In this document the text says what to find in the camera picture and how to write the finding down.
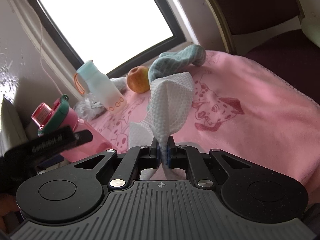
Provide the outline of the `teal knitted cloth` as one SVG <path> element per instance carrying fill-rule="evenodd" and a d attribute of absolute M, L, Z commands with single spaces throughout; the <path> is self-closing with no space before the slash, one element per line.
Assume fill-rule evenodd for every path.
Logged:
<path fill-rule="evenodd" d="M 149 68 L 149 83 L 156 79 L 176 74 L 190 64 L 199 67 L 205 61 L 206 50 L 197 44 L 189 45 L 181 51 L 161 53 Z"/>

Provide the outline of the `crumpled clear plastic bag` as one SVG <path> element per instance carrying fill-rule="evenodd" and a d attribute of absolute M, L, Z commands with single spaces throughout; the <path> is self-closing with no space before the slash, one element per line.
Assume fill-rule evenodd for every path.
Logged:
<path fill-rule="evenodd" d="M 92 121 L 107 111 L 92 93 L 86 94 L 73 109 L 79 118 L 86 121 Z"/>

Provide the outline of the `pink bottle with green lid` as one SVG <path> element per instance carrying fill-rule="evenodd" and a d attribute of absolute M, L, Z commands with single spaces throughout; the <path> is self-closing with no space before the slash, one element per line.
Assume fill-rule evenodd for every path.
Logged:
<path fill-rule="evenodd" d="M 69 97 L 63 94 L 54 102 L 52 107 L 49 107 L 44 102 L 38 105 L 31 115 L 31 118 L 39 128 L 37 134 L 42 136 L 65 126 L 69 126 L 73 132 L 89 130 L 93 135 L 92 141 L 61 153 L 71 163 L 114 148 L 87 121 L 78 117 L 75 110 L 69 106 L 68 100 Z"/>

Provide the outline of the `orange apple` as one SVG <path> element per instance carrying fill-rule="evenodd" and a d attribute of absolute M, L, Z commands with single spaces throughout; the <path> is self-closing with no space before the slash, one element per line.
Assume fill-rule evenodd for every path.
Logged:
<path fill-rule="evenodd" d="M 148 67 L 138 66 L 132 68 L 127 75 L 127 86 L 135 93 L 145 93 L 150 89 Z"/>

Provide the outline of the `white textured wipe cloth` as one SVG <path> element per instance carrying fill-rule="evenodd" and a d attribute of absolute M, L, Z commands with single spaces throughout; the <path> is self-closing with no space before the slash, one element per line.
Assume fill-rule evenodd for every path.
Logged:
<path fill-rule="evenodd" d="M 144 168 L 142 180 L 184 179 L 182 170 L 168 167 L 168 138 L 185 124 L 194 97 L 194 81 L 189 72 L 173 74 L 152 81 L 151 97 L 143 121 L 129 125 L 129 148 L 150 145 L 153 138 L 159 142 L 159 168 Z"/>

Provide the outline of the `dark maroon chair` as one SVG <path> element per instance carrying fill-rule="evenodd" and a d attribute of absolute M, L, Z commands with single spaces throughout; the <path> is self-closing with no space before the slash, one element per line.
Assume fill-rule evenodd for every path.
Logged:
<path fill-rule="evenodd" d="M 299 0 L 207 0 L 217 21 L 223 45 L 236 54 L 235 35 L 247 35 L 273 28 L 295 17 L 299 19 L 303 41 L 319 47 L 319 19 L 308 18 Z"/>

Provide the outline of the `frosted bottle with mint lid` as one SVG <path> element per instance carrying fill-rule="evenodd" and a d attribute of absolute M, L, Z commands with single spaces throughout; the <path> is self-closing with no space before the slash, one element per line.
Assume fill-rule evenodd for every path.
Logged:
<path fill-rule="evenodd" d="M 78 80 L 79 77 L 84 80 L 89 91 L 108 112 L 117 114 L 124 109 L 127 103 L 125 96 L 121 94 L 106 74 L 98 70 L 92 60 L 84 63 L 74 75 L 75 87 L 81 95 L 84 95 L 85 89 Z"/>

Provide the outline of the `pink dalmatian print towel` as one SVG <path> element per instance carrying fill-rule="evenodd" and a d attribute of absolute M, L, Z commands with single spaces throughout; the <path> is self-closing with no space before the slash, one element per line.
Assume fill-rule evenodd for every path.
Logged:
<path fill-rule="evenodd" d="M 189 66 L 194 97 L 176 142 L 205 152 L 219 148 L 291 176 L 319 202 L 319 105 L 260 64 L 208 51 L 201 67 Z M 118 114 L 91 122 L 118 152 L 129 148 L 129 125 L 146 117 L 151 90 L 126 93 Z"/>

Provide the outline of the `black framed window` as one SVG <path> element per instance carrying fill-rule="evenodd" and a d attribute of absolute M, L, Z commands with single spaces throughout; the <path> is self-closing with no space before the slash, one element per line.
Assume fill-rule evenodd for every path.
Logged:
<path fill-rule="evenodd" d="M 169 0 L 27 0 L 78 69 L 120 77 L 186 41 Z"/>

